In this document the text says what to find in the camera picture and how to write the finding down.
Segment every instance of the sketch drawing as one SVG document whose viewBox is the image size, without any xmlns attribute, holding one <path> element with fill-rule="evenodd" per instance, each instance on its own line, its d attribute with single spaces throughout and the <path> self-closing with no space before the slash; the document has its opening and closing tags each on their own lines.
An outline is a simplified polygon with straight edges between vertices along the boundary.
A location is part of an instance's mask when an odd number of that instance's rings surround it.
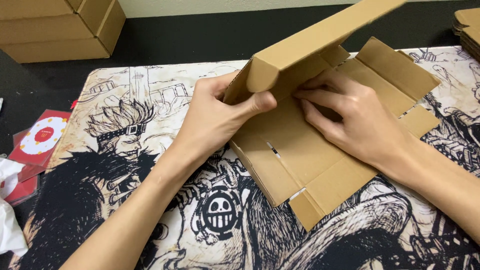
<svg viewBox="0 0 480 270">
<path fill-rule="evenodd" d="M 422 140 L 480 176 L 479 64 L 459 51 L 405 50 L 442 80 L 419 102 L 441 120 Z M 169 147 L 195 81 L 246 62 L 92 72 L 25 227 L 31 249 L 10 269 L 58 269 Z M 380 175 L 307 233 L 288 203 L 268 204 L 227 144 L 175 195 L 136 269 L 473 270 L 479 251 L 429 202 Z"/>
</svg>

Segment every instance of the character face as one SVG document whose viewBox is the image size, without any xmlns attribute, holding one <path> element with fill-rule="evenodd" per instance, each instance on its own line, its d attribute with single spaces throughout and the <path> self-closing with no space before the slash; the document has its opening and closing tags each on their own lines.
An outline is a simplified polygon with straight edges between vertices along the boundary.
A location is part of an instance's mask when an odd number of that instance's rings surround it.
<svg viewBox="0 0 480 270">
<path fill-rule="evenodd" d="M 139 136 L 136 135 L 121 135 L 115 145 L 115 154 L 123 157 L 126 160 L 135 160 L 138 157 L 138 152 L 142 148 L 140 145 Z"/>
</svg>

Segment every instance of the anime character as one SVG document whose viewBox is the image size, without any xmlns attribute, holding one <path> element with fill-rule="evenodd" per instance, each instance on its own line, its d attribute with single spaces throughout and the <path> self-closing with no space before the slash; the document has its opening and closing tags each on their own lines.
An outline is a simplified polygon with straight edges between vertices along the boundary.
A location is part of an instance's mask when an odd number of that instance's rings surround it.
<svg viewBox="0 0 480 270">
<path fill-rule="evenodd" d="M 90 116 L 86 131 L 98 151 L 72 152 L 46 174 L 37 202 L 42 211 L 30 218 L 31 236 L 38 237 L 20 266 L 58 269 L 143 181 L 156 156 L 141 150 L 139 137 L 153 115 L 152 107 L 120 101 Z"/>
</svg>

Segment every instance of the cardboard mailer box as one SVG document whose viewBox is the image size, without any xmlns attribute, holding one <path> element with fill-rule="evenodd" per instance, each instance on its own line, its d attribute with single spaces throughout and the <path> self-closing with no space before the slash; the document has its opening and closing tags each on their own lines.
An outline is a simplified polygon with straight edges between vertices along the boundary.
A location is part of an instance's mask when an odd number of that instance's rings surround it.
<svg viewBox="0 0 480 270">
<path fill-rule="evenodd" d="M 72 14 L 81 3 L 82 0 L 2 0 L 0 20 Z"/>
<path fill-rule="evenodd" d="M 59 16 L 0 21 L 0 44 L 94 37 L 112 0 L 83 0 L 77 12 Z"/>
<path fill-rule="evenodd" d="M 480 8 L 455 12 L 454 32 L 462 47 L 480 61 Z"/>
<path fill-rule="evenodd" d="M 340 44 L 352 32 L 404 2 L 363 0 L 312 25 L 256 53 L 226 90 L 227 104 L 267 90 L 277 99 L 277 108 L 249 119 L 230 146 L 272 206 L 297 194 L 289 204 L 307 231 L 378 171 L 325 140 L 304 120 L 299 101 L 291 96 L 300 84 L 336 67 L 375 89 L 396 117 L 409 111 L 399 121 L 417 138 L 439 123 L 422 106 L 412 107 L 440 82 L 406 54 L 372 37 L 355 58 L 341 64 L 349 53 Z"/>
<path fill-rule="evenodd" d="M 0 45 L 18 63 L 108 58 L 125 23 L 125 13 L 113 0 L 98 30 L 89 38 Z"/>
</svg>

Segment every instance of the right hand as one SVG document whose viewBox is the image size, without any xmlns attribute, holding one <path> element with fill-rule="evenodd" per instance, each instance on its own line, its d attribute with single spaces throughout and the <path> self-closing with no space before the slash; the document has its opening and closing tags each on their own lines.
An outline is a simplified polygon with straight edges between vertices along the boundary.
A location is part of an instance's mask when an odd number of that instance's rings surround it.
<svg viewBox="0 0 480 270">
<path fill-rule="evenodd" d="M 323 71 L 301 85 L 293 96 L 301 100 L 307 122 L 328 141 L 385 173 L 400 158 L 408 158 L 420 142 L 381 103 L 372 88 L 341 72 Z M 343 120 L 326 118 L 312 103 L 333 109 Z"/>
</svg>

